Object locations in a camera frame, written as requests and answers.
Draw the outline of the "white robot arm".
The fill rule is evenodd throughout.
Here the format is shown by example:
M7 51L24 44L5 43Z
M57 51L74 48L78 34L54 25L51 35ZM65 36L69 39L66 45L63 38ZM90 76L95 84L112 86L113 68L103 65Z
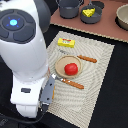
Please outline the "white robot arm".
M0 56L13 73L10 101L23 117L37 116L50 77L43 36L50 19L44 0L0 1Z

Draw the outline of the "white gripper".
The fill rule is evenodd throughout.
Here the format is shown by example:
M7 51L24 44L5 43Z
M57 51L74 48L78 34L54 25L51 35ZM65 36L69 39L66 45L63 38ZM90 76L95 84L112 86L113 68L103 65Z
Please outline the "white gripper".
M27 83L13 77L10 101L23 117L35 118L39 105L49 105L52 102L54 83L52 76Z

